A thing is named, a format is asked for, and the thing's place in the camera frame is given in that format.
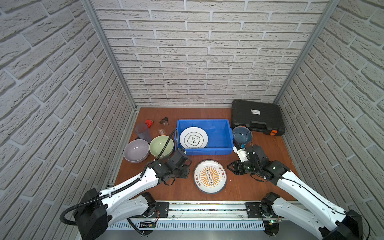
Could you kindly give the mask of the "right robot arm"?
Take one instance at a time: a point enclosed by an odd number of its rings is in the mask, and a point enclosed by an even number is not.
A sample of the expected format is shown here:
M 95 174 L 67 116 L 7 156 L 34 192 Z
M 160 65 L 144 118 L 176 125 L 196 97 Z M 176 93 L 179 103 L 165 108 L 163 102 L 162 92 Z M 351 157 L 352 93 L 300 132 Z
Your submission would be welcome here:
M 319 240 L 362 240 L 363 217 L 354 210 L 346 211 L 324 198 L 287 166 L 270 161 L 258 145 L 234 147 L 239 160 L 227 166 L 235 175 L 257 176 L 258 182 L 270 182 L 299 201 L 305 209 L 292 205 L 273 192 L 259 205 L 264 218 L 279 216 L 302 227 Z

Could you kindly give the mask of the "green bowl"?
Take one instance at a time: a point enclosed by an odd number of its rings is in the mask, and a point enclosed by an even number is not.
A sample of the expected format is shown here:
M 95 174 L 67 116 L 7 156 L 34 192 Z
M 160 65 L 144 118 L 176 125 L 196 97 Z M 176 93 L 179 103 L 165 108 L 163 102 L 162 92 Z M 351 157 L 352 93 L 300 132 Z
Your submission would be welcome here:
M 168 136 L 158 136 L 151 141 L 149 147 L 150 147 L 150 153 L 153 157 L 155 158 L 158 157 L 160 152 L 163 150 L 165 144 L 167 143 L 168 139 L 169 139 Z M 160 159 L 170 156 L 173 150 L 174 150 L 174 142 L 172 139 L 170 139 Z

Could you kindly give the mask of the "grey translucent cup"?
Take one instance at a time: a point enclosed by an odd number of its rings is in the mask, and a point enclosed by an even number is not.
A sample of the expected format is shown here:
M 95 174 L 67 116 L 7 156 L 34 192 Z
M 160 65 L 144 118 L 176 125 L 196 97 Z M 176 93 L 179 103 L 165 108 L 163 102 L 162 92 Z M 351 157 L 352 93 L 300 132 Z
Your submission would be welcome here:
M 135 133 L 140 139 L 145 140 L 147 143 L 150 143 L 152 141 L 150 129 L 145 123 L 138 124 L 135 127 Z

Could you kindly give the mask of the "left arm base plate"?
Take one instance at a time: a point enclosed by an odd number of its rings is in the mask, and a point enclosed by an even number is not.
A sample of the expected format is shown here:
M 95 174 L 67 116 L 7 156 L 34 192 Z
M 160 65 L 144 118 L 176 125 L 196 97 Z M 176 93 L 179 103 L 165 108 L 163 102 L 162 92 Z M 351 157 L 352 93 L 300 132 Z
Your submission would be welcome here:
M 170 210 L 169 202 L 156 202 L 155 205 L 149 208 L 142 214 L 144 218 L 167 218 Z

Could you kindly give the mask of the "blue grey bowl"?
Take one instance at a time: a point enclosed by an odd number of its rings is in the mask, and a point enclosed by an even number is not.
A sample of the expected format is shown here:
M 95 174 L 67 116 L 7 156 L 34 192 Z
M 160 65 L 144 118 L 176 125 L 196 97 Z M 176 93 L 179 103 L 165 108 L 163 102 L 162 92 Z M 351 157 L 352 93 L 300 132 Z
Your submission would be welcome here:
M 235 127 L 232 132 L 233 132 L 234 142 L 242 148 L 244 148 L 247 144 L 249 144 L 253 139 L 253 134 L 251 130 L 249 130 L 246 127 L 243 127 L 243 126 Z

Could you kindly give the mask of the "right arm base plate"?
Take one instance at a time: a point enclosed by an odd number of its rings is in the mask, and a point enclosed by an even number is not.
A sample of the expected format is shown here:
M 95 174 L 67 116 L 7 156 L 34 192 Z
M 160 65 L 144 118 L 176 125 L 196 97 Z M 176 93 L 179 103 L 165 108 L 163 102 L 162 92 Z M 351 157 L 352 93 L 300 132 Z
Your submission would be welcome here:
M 249 219 L 282 219 L 282 217 L 276 215 L 272 207 L 266 203 L 246 202 L 245 206 Z

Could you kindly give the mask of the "sunburst pattern plate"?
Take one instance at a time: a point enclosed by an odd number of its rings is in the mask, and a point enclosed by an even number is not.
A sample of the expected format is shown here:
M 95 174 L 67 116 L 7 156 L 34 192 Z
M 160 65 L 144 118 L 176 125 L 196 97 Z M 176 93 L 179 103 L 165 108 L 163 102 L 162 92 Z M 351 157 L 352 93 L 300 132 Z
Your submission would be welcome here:
M 227 172 L 217 161 L 204 160 L 194 169 L 194 183 L 203 193 L 220 193 L 227 185 Z

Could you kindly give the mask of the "lilac bowl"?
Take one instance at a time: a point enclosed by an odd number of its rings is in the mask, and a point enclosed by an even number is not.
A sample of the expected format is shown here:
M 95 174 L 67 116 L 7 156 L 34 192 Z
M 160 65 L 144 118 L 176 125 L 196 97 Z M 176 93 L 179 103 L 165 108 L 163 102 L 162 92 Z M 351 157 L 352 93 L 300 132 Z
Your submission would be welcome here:
M 150 153 L 149 143 L 142 139 L 131 141 L 124 149 L 124 159 L 137 164 L 144 161 Z

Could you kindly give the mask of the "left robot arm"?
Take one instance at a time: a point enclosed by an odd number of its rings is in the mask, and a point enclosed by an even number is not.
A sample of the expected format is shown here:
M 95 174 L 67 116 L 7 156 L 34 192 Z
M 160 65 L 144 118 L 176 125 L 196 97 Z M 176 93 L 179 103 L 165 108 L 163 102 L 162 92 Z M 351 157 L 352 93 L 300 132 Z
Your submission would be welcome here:
M 124 219 L 152 215 L 156 202 L 147 190 L 176 178 L 186 179 L 191 163 L 178 150 L 163 160 L 147 163 L 141 173 L 117 186 L 87 191 L 73 212 L 82 239 L 95 240 L 109 226 Z

